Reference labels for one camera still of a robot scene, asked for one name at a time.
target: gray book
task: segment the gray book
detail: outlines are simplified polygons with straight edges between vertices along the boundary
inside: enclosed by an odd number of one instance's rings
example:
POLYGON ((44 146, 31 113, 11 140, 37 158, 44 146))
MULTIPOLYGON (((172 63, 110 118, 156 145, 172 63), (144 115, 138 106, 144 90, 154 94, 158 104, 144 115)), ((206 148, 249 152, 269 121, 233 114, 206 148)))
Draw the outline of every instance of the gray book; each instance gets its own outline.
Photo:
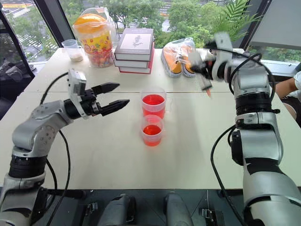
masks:
POLYGON ((153 32, 149 28, 126 28, 115 49, 115 58, 150 61, 153 32))

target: red book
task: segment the red book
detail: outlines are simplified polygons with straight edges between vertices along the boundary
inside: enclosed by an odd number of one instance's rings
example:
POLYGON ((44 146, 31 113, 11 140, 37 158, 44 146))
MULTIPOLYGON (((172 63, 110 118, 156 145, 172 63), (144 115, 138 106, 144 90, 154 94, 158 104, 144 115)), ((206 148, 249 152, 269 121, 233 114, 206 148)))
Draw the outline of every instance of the red book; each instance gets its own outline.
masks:
POLYGON ((119 67, 120 73, 136 73, 136 74, 150 74, 152 68, 152 62, 154 60, 155 44, 152 45, 151 59, 147 68, 139 67, 119 67))

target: glass window pane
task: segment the glass window pane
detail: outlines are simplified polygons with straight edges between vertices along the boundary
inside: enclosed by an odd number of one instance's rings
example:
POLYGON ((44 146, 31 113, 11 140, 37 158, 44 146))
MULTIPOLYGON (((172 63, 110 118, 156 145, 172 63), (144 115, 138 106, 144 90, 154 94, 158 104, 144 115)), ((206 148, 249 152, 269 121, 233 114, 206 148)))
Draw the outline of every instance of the glass window pane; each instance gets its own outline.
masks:
POLYGON ((233 0, 59 0, 72 27, 87 8, 107 7, 117 32, 126 27, 153 28, 155 47, 193 37, 197 48, 213 38, 216 22, 233 0))
POLYGON ((33 0, 6 1, 5 15, 28 62, 48 60, 58 48, 33 0))
POLYGON ((262 58, 265 60, 275 60, 289 63, 301 62, 301 50, 268 46, 249 46, 248 50, 251 53, 262 53, 262 58))

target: white table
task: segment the white table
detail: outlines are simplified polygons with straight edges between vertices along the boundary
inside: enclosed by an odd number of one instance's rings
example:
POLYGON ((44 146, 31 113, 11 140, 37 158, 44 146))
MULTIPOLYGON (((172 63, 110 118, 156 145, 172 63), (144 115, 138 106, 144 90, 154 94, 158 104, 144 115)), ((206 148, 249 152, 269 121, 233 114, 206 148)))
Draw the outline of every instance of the white table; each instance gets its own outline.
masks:
MULTIPOLYGON (((206 50, 199 50, 202 58, 205 58, 206 50)), ((83 61, 72 63, 63 48, 59 48, 44 68, 40 71, 31 84, 24 90, 25 92, 44 92, 47 86, 57 76, 68 71, 73 67, 76 70, 83 71, 87 78, 87 88, 99 84, 113 81, 120 83, 120 87, 113 92, 140 92, 147 86, 160 86, 166 92, 201 92, 198 77, 170 78, 163 67, 161 61, 161 49, 155 50, 152 72, 148 74, 119 73, 117 67, 113 65, 107 68, 96 68, 90 65, 88 58, 83 61)), ((51 89, 52 92, 67 92, 66 79, 59 80, 51 89)), ((213 81, 212 92, 229 92, 229 87, 225 82, 213 81)))
MULTIPOLYGON (((41 96, 39 92, 22 93, 0 121, 0 178, 9 169, 11 134, 39 104, 41 96)), ((46 101, 66 98, 66 92, 51 92, 46 101)), ((210 152, 217 137, 234 124, 235 101, 231 93, 213 92, 212 98, 205 93, 168 93, 164 137, 156 147, 147 147, 139 135, 139 93, 108 93, 98 100, 105 105, 125 98, 130 103, 116 113, 78 119, 62 129, 71 152, 70 189, 220 188, 210 152)), ((281 109, 277 115, 285 150, 281 169, 301 186, 301 130, 277 96, 273 108, 281 109)), ((227 189, 242 188, 243 169, 231 159, 226 140, 224 137, 217 146, 216 166, 227 189)), ((60 135, 52 145, 49 161, 56 171, 58 187, 64 188, 67 157, 60 135)), ((47 167, 46 171, 44 186, 53 187, 47 167)))

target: orange lid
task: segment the orange lid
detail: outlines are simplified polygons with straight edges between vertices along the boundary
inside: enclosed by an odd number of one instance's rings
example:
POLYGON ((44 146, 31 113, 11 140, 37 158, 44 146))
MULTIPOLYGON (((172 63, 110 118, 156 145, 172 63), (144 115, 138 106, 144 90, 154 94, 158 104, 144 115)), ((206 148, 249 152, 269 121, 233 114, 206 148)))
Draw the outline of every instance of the orange lid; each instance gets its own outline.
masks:
POLYGON ((79 33, 94 33, 102 28, 106 19, 94 13, 84 14, 77 18, 73 27, 79 33))

